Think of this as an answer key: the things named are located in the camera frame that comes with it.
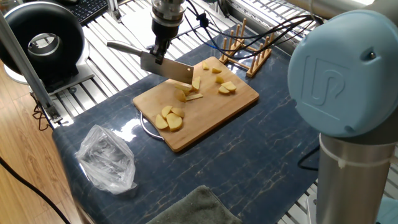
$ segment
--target metal grid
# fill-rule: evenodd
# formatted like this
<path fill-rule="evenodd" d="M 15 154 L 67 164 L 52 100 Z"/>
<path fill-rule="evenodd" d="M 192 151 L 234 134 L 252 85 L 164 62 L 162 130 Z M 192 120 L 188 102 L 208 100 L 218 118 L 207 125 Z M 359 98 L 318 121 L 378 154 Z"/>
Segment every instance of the metal grid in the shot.
<path fill-rule="evenodd" d="M 248 17 L 256 17 L 256 20 L 268 27 L 275 26 L 277 23 L 292 16 L 308 14 L 306 11 L 283 0 L 230 1 L 231 4 L 243 9 Z M 200 1 L 195 2 L 199 6 L 199 13 L 202 13 L 204 10 L 210 12 L 222 30 L 226 30 L 236 24 L 236 19 L 225 19 L 212 10 L 210 5 Z M 148 7 L 150 7 L 150 0 L 137 0 L 120 6 L 120 11 L 123 16 L 147 9 Z M 312 25 L 309 27 L 309 30 L 312 30 L 314 27 Z M 90 45 L 90 56 L 87 64 L 95 76 L 90 80 L 51 96 L 56 108 L 62 115 L 62 125 L 72 124 L 75 116 L 84 113 L 86 110 L 148 75 L 147 72 L 140 69 L 138 57 L 107 48 L 107 40 L 120 40 L 142 48 L 142 45 L 133 33 L 123 24 L 118 24 L 114 21 L 108 13 L 97 17 L 93 22 L 84 26 L 83 31 Z M 209 40 L 202 29 L 199 29 L 198 32 L 203 40 Z M 212 31 L 210 33 L 213 37 L 216 36 L 216 33 Z M 301 38 L 302 36 L 298 36 L 295 38 L 295 41 L 299 42 Z M 189 32 L 172 41 L 166 57 L 171 59 L 179 58 L 199 45 L 201 45 L 200 40 Z M 306 201 L 308 195 L 315 194 L 316 191 L 317 183 L 314 183 L 293 207 L 286 212 L 278 224 L 307 224 Z M 397 165 L 392 165 L 391 167 L 385 196 L 398 199 Z"/>
<path fill-rule="evenodd" d="M 119 8 L 124 16 L 127 13 L 134 13 L 150 7 L 149 0 L 137 0 L 123 4 Z M 199 13 L 204 10 L 212 13 L 222 30 L 235 25 L 231 20 L 222 18 L 216 12 L 211 11 L 210 7 L 203 2 L 199 2 L 197 8 Z M 90 46 L 87 64 L 95 76 L 51 96 L 63 118 L 61 124 L 64 126 L 72 124 L 75 116 L 84 113 L 148 75 L 146 71 L 141 70 L 138 56 L 119 52 L 106 46 L 108 40 L 120 40 L 143 49 L 133 32 L 123 24 L 117 23 L 107 12 L 84 26 L 83 32 Z M 203 40 L 209 40 L 203 29 L 198 29 L 198 33 Z M 213 37 L 216 36 L 216 33 L 212 31 L 210 33 Z M 202 42 L 193 32 L 188 32 L 172 41 L 166 57 L 174 60 L 201 44 Z"/>

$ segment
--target wooden cutting board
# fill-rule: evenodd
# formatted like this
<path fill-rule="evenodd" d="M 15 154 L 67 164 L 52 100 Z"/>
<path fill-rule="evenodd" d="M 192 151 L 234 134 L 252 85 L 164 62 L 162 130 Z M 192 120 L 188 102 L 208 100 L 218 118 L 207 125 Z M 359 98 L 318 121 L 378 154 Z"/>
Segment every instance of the wooden cutting board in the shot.
<path fill-rule="evenodd" d="M 185 112 L 183 126 L 179 131 L 171 132 L 169 128 L 159 130 L 160 135 L 174 152 L 182 150 L 217 125 L 226 121 L 232 115 L 241 111 L 259 98 L 259 94 L 238 76 L 232 73 L 217 58 L 205 60 L 209 70 L 201 67 L 201 62 L 195 65 L 193 77 L 201 77 L 199 93 L 203 98 L 182 103 L 174 97 L 174 80 L 167 80 L 133 99 L 134 105 L 142 114 L 155 124 L 155 118 L 165 106 L 182 108 Z M 211 72 L 211 68 L 222 69 L 219 74 Z M 222 95 L 218 93 L 219 83 L 216 76 L 224 78 L 225 82 L 232 81 L 236 85 L 236 93 Z"/>

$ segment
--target gray towel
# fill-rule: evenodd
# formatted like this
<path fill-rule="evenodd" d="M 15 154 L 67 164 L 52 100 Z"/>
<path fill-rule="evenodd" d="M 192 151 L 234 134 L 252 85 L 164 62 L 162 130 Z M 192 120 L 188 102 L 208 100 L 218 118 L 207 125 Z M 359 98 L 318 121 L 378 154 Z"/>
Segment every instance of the gray towel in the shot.
<path fill-rule="evenodd" d="M 202 185 L 147 224 L 242 224 L 242 221 Z"/>

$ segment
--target blue marble table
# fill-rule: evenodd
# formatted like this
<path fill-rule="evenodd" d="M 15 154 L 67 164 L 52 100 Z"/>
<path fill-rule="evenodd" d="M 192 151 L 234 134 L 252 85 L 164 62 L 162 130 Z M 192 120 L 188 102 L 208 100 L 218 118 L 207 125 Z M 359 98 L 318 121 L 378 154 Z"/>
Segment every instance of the blue marble table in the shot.
<path fill-rule="evenodd" d="M 194 65 L 210 56 L 220 53 L 202 45 L 179 61 Z M 228 65 L 260 94 L 258 102 L 179 153 L 144 132 L 140 113 L 131 103 L 164 81 L 156 75 L 77 116 L 72 125 L 57 128 L 53 139 L 74 199 L 96 223 L 140 224 L 206 185 L 244 223 L 276 223 L 317 178 L 316 172 L 297 167 L 299 157 L 318 145 L 318 133 L 301 119 L 289 96 L 289 60 L 286 53 L 273 48 L 253 79 Z M 250 65 L 251 59 L 242 63 Z M 95 124 L 127 142 L 135 155 L 137 189 L 112 195 L 96 189 L 85 177 L 74 154 Z M 155 130 L 149 123 L 146 126 Z"/>

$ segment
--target potato chunk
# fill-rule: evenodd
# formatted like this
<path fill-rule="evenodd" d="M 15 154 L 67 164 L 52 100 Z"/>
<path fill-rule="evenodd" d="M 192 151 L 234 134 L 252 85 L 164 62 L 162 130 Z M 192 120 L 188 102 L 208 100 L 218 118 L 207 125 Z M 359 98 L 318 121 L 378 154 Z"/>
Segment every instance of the potato chunk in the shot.
<path fill-rule="evenodd" d="M 174 84 L 174 87 L 176 89 L 182 90 L 185 93 L 185 96 L 188 95 L 192 90 L 192 86 L 181 85 L 179 83 Z"/>
<path fill-rule="evenodd" d="M 218 92 L 219 93 L 222 93 L 222 94 L 228 94 L 229 93 L 229 90 L 227 90 L 225 87 L 223 87 L 223 86 L 220 86 L 219 88 L 218 88 Z"/>
<path fill-rule="evenodd" d="M 202 97 L 203 97 L 203 95 L 200 94 L 200 93 L 195 94 L 195 95 L 190 95 L 190 96 L 187 96 L 187 101 L 199 99 L 199 98 L 202 98 Z"/>
<path fill-rule="evenodd" d="M 182 90 L 175 90 L 174 91 L 174 97 L 176 99 L 178 99 L 181 102 L 186 102 L 187 101 L 187 97 L 185 96 L 184 91 Z"/>
<path fill-rule="evenodd" d="M 167 124 L 166 120 L 160 114 L 158 114 L 156 116 L 155 126 L 159 129 L 165 129 L 169 126 L 169 124 Z"/>
<path fill-rule="evenodd" d="M 162 117 L 163 117 L 164 119 L 166 119 L 166 116 L 170 113 L 171 110 L 172 110 L 172 106 L 165 106 L 165 107 L 162 109 Z"/>
<path fill-rule="evenodd" d="M 220 77 L 220 76 L 216 76 L 216 82 L 217 83 L 220 83 L 220 84 L 223 84 L 224 83 L 224 78 L 222 78 L 222 77 Z"/>
<path fill-rule="evenodd" d="M 223 87 L 225 87 L 227 90 L 229 90 L 230 92 L 235 92 L 235 90 L 236 90 L 236 86 L 231 81 L 223 83 L 221 85 Z"/>
<path fill-rule="evenodd" d="M 170 113 L 166 117 L 171 131 L 177 131 L 182 127 L 182 118 L 176 114 Z"/>
<path fill-rule="evenodd" d="M 185 116 L 185 113 L 181 108 L 172 108 L 172 112 L 179 115 L 181 118 Z"/>
<path fill-rule="evenodd" d="M 196 77 L 192 81 L 192 89 L 198 91 L 200 87 L 200 77 Z"/>
<path fill-rule="evenodd" d="M 205 61 L 202 61 L 202 62 L 201 62 L 201 67 L 202 67 L 204 70 L 209 70 L 209 66 L 207 65 L 207 63 L 206 63 Z"/>
<path fill-rule="evenodd" d="M 222 72 L 222 70 L 219 69 L 219 68 L 212 68 L 212 69 L 211 69 L 211 72 L 213 72 L 213 73 L 215 73 L 215 74 L 219 74 L 219 73 Z"/>

